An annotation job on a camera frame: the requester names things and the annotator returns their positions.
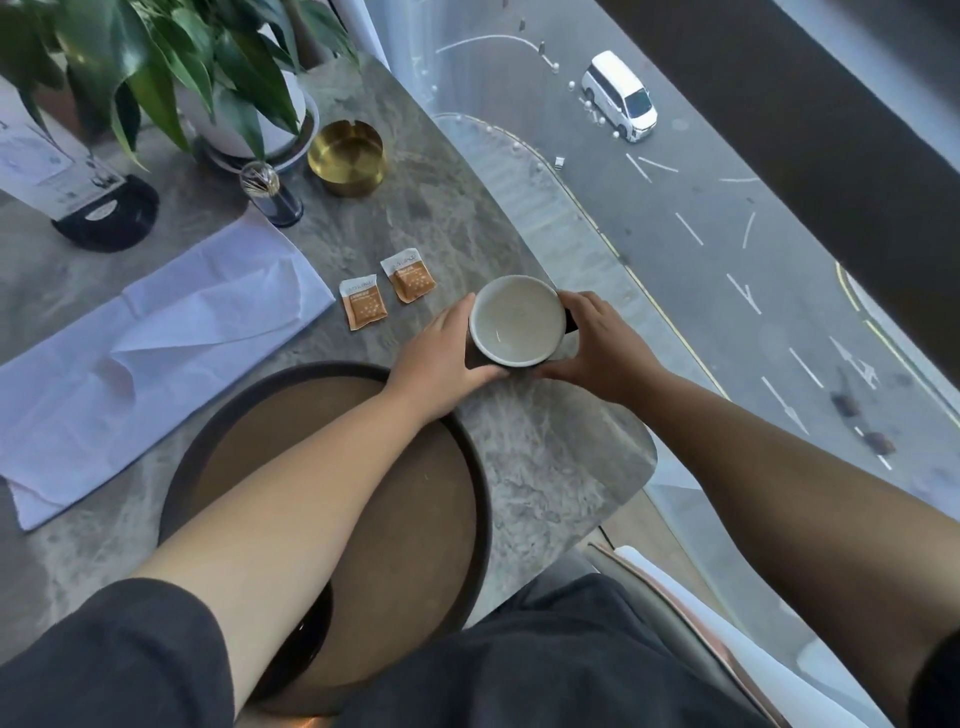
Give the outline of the gold metal ashtray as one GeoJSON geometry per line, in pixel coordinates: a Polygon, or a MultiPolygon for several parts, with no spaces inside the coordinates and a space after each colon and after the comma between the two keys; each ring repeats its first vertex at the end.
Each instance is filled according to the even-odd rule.
{"type": "Polygon", "coordinates": [[[346,199],[372,194],[388,166],[379,132],[366,122],[347,119],[318,131],[307,151],[307,164],[327,193],[346,199]]]}

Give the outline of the white plant pot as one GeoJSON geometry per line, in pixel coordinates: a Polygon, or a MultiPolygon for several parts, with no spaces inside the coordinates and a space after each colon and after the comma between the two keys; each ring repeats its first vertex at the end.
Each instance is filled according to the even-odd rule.
{"type": "Polygon", "coordinates": [[[211,107],[196,90],[174,86],[177,108],[214,152],[271,159],[290,149],[306,120],[306,94],[274,27],[222,30],[213,44],[211,107]]]}

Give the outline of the person's dark trousers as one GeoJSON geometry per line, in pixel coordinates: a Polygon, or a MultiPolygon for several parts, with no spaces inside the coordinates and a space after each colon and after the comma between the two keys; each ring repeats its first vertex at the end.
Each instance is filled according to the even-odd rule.
{"type": "MultiPolygon", "coordinates": [[[[210,609],[133,578],[0,665],[0,728],[234,728],[210,609]]],[[[675,656],[594,573],[439,638],[349,698],[334,728],[772,728],[675,656]]]]}

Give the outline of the white van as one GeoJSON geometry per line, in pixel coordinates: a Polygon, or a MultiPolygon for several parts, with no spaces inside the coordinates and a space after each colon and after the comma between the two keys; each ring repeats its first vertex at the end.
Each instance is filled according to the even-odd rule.
{"type": "Polygon", "coordinates": [[[583,99],[628,143],[639,143],[657,126],[659,114],[642,80],[614,52],[594,55],[581,79],[583,99]]]}

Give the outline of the person's right hand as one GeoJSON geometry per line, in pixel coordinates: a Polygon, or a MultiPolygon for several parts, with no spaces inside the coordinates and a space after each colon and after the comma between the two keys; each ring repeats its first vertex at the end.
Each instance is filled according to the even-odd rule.
{"type": "Polygon", "coordinates": [[[643,398],[668,382],[670,372],[613,306],[609,338],[578,334],[578,349],[572,357],[544,362],[534,368],[534,374],[578,386],[635,413],[640,412],[643,398]]]}

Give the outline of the black mug with white interior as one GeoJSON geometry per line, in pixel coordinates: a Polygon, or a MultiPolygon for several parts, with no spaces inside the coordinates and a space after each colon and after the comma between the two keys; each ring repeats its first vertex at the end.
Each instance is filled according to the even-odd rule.
{"type": "Polygon", "coordinates": [[[570,310],[548,283],[525,274],[498,277],[475,296],[468,317],[475,349],[509,369],[537,367],[578,331],[570,310]]]}

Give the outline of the orange tea bag sachet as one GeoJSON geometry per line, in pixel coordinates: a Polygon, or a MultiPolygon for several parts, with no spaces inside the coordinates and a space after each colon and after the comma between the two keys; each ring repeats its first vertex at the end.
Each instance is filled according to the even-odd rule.
{"type": "Polygon", "coordinates": [[[384,274],[399,301],[411,305],[432,292],[436,280],[416,248],[402,249],[380,261],[384,274]]]}
{"type": "Polygon", "coordinates": [[[358,332],[388,317],[386,304],[378,288],[376,273],[341,281],[339,293],[351,332],[358,332]]]}

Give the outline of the sign card on black base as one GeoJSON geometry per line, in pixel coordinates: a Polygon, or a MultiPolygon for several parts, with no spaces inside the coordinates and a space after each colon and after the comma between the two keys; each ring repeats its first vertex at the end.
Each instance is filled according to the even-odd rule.
{"type": "Polygon", "coordinates": [[[44,112],[36,121],[0,76],[0,191],[48,218],[79,249],[118,253],[150,234],[158,192],[118,172],[44,112]]]}

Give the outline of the person's right forearm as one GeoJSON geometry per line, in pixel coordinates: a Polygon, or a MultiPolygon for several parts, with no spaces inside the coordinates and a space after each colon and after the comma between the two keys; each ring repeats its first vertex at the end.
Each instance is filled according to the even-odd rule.
{"type": "Polygon", "coordinates": [[[666,370],[624,404],[897,728],[960,728],[960,522],[666,370]]]}

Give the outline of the person's left hand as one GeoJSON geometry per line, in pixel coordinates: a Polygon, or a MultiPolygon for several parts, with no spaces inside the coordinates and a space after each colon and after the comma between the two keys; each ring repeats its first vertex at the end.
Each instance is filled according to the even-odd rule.
{"type": "Polygon", "coordinates": [[[470,369],[466,359],[467,352],[432,352],[429,322],[402,347],[383,394],[412,422],[425,426],[449,414],[480,388],[508,376],[498,365],[470,369]]]}

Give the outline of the glass ball toothpick holder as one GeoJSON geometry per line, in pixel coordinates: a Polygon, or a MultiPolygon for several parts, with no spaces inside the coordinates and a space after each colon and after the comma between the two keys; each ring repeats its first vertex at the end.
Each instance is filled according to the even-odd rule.
{"type": "Polygon", "coordinates": [[[301,199],[282,180],[268,162],[251,160],[239,173],[239,182],[246,197],[260,213],[278,229],[291,228],[304,216],[301,199]]]}

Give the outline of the person's left forearm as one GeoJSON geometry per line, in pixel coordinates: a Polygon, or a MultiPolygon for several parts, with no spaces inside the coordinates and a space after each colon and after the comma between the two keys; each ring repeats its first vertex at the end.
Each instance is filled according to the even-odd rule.
{"type": "Polygon", "coordinates": [[[210,610],[234,714],[326,586],[381,480],[450,409],[385,388],[259,467],[135,572],[185,589],[210,610]]]}

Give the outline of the white paper napkin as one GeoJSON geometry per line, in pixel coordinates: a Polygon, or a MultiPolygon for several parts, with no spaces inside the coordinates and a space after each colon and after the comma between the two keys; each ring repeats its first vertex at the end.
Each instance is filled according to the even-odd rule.
{"type": "Polygon", "coordinates": [[[33,531],[107,483],[334,302],[249,205],[0,367],[0,479],[33,531]]]}

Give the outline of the round brown tray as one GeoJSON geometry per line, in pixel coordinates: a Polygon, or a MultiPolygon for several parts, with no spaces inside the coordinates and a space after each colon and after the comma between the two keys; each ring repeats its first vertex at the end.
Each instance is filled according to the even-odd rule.
{"type": "MultiPolygon", "coordinates": [[[[378,394],[389,371],[326,361],[273,373],[198,432],[172,478],[163,544],[250,473],[378,394]]],[[[454,415],[427,425],[359,517],[322,593],[270,661],[249,702],[282,717],[340,713],[422,645],[461,629],[491,550],[487,480],[454,415]]]]}

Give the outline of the green potted plant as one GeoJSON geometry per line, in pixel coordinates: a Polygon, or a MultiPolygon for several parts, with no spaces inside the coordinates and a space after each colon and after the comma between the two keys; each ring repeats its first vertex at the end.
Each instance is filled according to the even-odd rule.
{"type": "Polygon", "coordinates": [[[175,85],[211,108],[213,44],[222,30],[256,34],[270,23],[297,79],[301,37],[358,64],[343,24],[323,0],[0,0],[0,76],[41,122],[40,91],[66,91],[81,132],[113,135],[138,163],[146,117],[188,147],[175,85]]]}

